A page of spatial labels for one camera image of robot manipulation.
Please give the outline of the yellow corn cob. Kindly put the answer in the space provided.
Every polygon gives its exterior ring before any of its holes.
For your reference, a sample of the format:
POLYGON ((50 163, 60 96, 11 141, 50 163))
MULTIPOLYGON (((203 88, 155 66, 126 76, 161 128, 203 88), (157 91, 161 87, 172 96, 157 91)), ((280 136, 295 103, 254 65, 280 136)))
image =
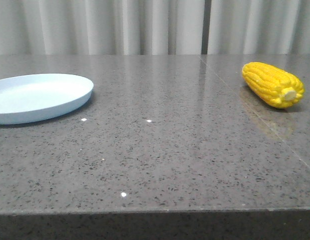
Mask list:
POLYGON ((249 88, 268 105, 289 108, 303 98, 303 83, 295 75, 263 62, 249 62, 242 68, 249 88))

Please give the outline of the light blue plate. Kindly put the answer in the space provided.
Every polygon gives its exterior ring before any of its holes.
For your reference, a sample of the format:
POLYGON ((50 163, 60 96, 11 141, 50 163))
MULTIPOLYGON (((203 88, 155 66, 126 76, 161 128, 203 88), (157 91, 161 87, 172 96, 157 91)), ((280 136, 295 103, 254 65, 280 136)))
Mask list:
POLYGON ((86 77, 42 73, 0 79, 0 125, 39 122, 70 113, 91 97, 86 77))

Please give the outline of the white pleated curtain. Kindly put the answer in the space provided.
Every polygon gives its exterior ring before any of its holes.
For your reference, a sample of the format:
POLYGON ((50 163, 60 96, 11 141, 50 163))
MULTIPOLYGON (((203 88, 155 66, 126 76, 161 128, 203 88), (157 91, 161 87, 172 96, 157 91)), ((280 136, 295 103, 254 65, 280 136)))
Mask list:
POLYGON ((0 0, 0 55, 310 54, 310 0, 0 0))

